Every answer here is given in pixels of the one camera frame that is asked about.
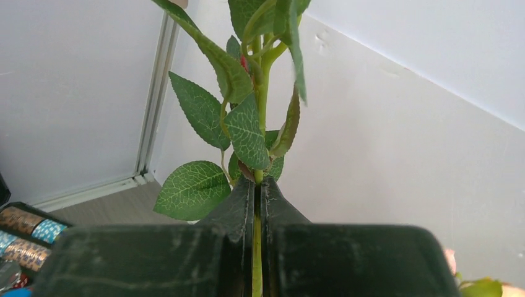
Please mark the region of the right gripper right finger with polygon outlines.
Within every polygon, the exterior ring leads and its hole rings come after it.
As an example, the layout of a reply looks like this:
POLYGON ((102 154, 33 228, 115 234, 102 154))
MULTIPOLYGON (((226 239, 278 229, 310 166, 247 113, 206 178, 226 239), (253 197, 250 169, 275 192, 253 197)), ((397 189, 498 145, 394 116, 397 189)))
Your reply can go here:
POLYGON ((264 296, 459 296, 435 236, 414 225, 313 223, 260 187, 264 296))

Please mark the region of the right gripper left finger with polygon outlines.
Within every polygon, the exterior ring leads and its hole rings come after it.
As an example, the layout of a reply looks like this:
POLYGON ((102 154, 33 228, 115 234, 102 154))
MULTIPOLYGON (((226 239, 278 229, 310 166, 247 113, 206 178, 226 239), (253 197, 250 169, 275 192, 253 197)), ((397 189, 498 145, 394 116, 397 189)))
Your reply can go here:
POLYGON ((198 223, 76 226, 56 242, 34 296, 250 296, 254 182, 198 223))

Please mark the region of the pink bud flower stem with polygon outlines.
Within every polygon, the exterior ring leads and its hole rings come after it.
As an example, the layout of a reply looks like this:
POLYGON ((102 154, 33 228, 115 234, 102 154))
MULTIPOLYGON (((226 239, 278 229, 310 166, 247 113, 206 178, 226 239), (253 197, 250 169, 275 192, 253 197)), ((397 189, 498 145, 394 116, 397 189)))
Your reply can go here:
POLYGON ((158 1, 197 44, 213 67, 222 95, 217 99, 198 84, 170 73, 171 86, 195 133, 221 153, 232 149, 228 163, 191 161, 175 169, 164 182, 154 211, 183 220, 202 220, 242 180, 260 185, 277 178, 290 150, 306 102, 306 82, 299 24, 308 1, 229 1, 235 31, 225 48, 209 39, 190 16, 172 1, 158 1), (279 130, 266 128, 269 74, 288 51, 293 62, 293 91, 279 130))

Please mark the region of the pink flower bouquet orange wrap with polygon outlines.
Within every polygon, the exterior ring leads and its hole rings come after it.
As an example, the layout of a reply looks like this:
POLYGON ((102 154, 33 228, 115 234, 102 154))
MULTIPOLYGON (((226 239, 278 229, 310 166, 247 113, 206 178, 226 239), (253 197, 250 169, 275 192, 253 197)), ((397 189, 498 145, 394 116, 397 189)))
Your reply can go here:
POLYGON ((496 297, 524 297, 524 289, 516 287, 510 283, 490 277, 477 280, 465 280, 456 270, 455 251, 445 249, 444 255, 449 269, 458 283, 458 290, 461 296, 496 296, 496 297))

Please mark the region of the black open case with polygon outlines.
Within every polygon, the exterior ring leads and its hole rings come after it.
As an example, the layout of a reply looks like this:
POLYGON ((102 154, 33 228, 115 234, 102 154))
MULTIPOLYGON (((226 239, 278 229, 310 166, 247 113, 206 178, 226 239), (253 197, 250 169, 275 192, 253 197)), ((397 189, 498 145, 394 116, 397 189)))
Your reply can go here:
POLYGON ((24 202, 10 202, 1 178, 1 294, 31 286, 55 241, 72 225, 24 202))

